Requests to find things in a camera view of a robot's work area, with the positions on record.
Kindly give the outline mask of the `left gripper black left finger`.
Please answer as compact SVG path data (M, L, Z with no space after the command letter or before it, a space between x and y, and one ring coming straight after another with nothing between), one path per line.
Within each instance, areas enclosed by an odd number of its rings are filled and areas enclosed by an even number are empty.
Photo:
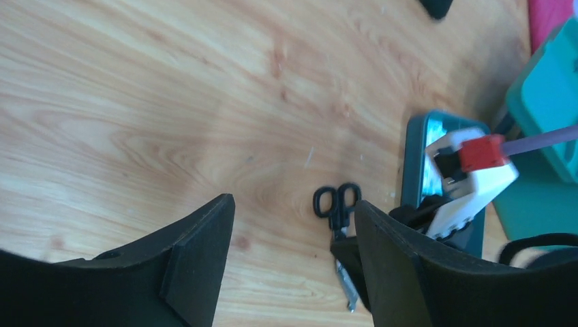
M211 326L235 202L192 214L91 260L1 252L2 326Z

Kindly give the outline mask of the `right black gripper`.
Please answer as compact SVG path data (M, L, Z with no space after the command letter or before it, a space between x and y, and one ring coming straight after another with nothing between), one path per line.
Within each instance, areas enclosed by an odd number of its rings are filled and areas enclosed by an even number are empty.
M444 196L434 195L427 196L418 207L400 206L390 211L389 216L402 225L412 228L421 234L426 233L435 214L443 204L449 203L449 199ZM451 232L450 236L440 240L441 243L460 250L449 243L450 239L457 232ZM549 252L537 259L528 266L544 266L555 264L562 260L577 259L577 235L566 233L550 233L538 236L532 236L508 243L499 256L499 263L509 265L511 260L524 249L533 247L561 246L559 250ZM346 271L353 280L354 286L359 293L359 300L367 310L371 309L367 285L363 274L361 257L359 254L359 245L355 236L348 236L343 240L337 240L331 243L330 251L345 267Z

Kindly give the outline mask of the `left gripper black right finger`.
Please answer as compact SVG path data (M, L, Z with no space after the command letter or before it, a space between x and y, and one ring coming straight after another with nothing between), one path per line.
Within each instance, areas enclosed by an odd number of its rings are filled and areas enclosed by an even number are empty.
M489 262L360 201L356 236L375 326L576 326L577 236L508 243Z

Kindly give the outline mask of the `black handled scissors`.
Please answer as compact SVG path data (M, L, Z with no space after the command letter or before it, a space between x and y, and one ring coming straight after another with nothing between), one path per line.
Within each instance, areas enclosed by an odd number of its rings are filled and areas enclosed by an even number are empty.
M326 211L322 211L321 200L325 194L330 195L331 203ZM343 183L338 188L326 185L314 192L312 198L314 213L318 218L328 219L332 243L347 237L350 215L354 212L354 206L361 197L361 188L356 183ZM337 258L335 258L335 272L348 301L347 308L349 312L354 313L359 293L344 265Z

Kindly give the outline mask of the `teal medicine box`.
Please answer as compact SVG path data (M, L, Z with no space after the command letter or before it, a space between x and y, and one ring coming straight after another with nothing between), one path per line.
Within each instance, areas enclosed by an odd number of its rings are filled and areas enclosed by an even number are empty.
M528 151L511 156L519 177L494 201L511 240L577 233L577 18L556 27L507 91L496 127ZM512 132L518 127L519 132Z

